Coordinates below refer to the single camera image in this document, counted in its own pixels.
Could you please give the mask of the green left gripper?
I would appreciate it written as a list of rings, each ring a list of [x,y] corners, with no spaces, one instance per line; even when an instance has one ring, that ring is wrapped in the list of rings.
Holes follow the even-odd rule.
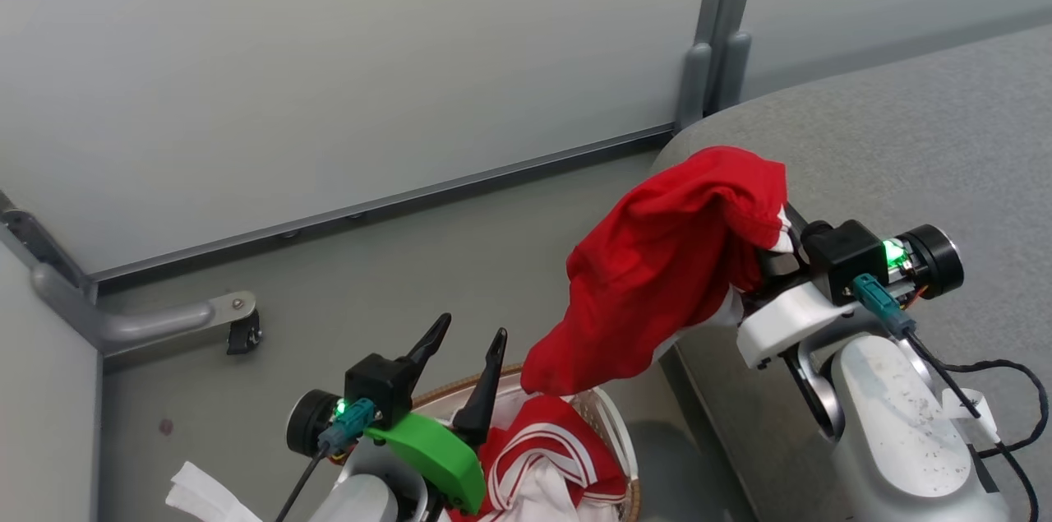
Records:
[[[432,327],[406,354],[406,360],[413,366],[414,380],[442,346],[451,322],[451,313],[439,315]],[[452,418],[452,431],[434,418],[413,411],[391,428],[382,429],[373,424],[365,429],[366,438],[379,441],[431,484],[447,506],[467,515],[481,510],[487,491],[485,474],[473,448],[481,448],[487,441],[507,338],[505,328],[495,332],[485,353],[485,367],[468,400]]]

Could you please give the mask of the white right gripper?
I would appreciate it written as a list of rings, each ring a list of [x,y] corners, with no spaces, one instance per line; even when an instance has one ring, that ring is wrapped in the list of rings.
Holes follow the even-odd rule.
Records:
[[[808,219],[792,203],[786,203],[784,210],[794,236],[805,237]],[[750,369],[758,369],[763,361],[777,357],[861,307],[853,297],[843,305],[827,298],[813,278],[804,276],[800,252],[758,250],[756,256],[758,289],[737,290],[744,312],[736,332],[736,347]],[[762,298],[760,294],[773,297]]]

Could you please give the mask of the plain red garment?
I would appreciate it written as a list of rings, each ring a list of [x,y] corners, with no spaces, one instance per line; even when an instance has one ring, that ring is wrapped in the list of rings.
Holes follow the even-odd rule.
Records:
[[[683,330],[737,325],[758,252],[791,252],[784,164],[714,146],[627,193],[568,256],[569,305],[528,353],[530,394],[574,395],[647,372]]]

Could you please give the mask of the wicker laundry basket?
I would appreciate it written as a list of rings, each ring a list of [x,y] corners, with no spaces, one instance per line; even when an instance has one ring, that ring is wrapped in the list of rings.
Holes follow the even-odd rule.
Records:
[[[481,376],[473,375],[431,392],[421,392],[413,397],[413,411],[433,418],[451,418],[467,402]],[[626,496],[616,503],[619,522],[639,522],[641,517],[641,483],[639,465],[630,433],[621,417],[615,402],[602,388],[579,392],[568,402],[602,438],[602,442],[616,455],[627,488]]]

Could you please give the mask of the red garment with white stripes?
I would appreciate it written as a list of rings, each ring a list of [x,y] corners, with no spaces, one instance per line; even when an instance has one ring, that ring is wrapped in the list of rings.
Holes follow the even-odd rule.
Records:
[[[615,455],[567,400],[539,395],[524,402],[505,428],[493,426],[480,451],[486,496],[477,515],[446,511],[440,522],[490,522],[507,510],[524,473],[542,461],[555,465],[568,485],[579,522],[619,522],[626,496]]]

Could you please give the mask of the grey fabric sofa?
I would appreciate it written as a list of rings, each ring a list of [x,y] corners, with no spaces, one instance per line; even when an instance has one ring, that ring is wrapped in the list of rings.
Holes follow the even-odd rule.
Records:
[[[913,306],[920,342],[949,363],[1021,363],[1052,401],[1052,24],[760,96],[680,132],[653,168],[710,146],[784,164],[808,221],[939,227],[965,279]],[[785,365],[751,372],[720,328],[679,353],[758,522],[851,517]]]

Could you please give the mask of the grey partition posts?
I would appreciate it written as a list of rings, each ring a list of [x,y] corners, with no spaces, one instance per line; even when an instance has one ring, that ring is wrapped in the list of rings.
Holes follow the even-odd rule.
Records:
[[[747,1],[700,1],[694,43],[681,69],[673,132],[741,101],[752,45],[752,36],[741,31]]]

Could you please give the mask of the black caster wheel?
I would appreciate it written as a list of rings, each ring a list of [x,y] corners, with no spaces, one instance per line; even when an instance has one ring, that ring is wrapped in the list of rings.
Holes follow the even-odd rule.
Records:
[[[229,324],[226,342],[227,356],[244,356],[258,349],[263,338],[259,312],[252,310]]]

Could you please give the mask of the white paper tag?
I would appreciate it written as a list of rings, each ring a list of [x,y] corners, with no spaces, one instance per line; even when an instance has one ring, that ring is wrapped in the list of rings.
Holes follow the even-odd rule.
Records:
[[[185,511],[200,522],[262,522],[232,491],[193,462],[185,462],[170,481],[165,504],[174,510]]]

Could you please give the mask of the grey partition bottom rail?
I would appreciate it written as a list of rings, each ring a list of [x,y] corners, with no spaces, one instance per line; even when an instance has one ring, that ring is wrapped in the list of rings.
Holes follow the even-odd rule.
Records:
[[[146,284],[189,275],[193,272],[208,270],[218,265],[306,243],[317,238],[333,236],[342,230],[360,229],[362,226],[394,219],[398,216],[431,210],[433,207],[467,200],[470,197],[518,187],[526,182],[560,176],[568,170],[588,169],[625,156],[658,149],[671,140],[674,132],[676,125],[668,122],[658,127],[609,137],[601,142],[538,156],[537,159],[518,162],[500,169],[482,170],[471,176],[382,197],[342,210],[328,210],[322,215],[308,216],[267,229],[222,238],[221,241],[187,250],[171,252],[168,255],[110,270],[95,272],[90,278],[102,296],[136,289]]]

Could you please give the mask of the grey partition foot bracket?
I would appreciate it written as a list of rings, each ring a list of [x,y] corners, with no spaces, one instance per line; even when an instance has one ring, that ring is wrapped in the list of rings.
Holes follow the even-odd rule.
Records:
[[[183,340],[221,332],[227,342],[229,324],[256,308],[255,294],[236,292],[207,300],[153,312],[106,312],[49,265],[31,268],[31,287],[74,332],[103,357],[121,358],[147,349],[171,349]]]

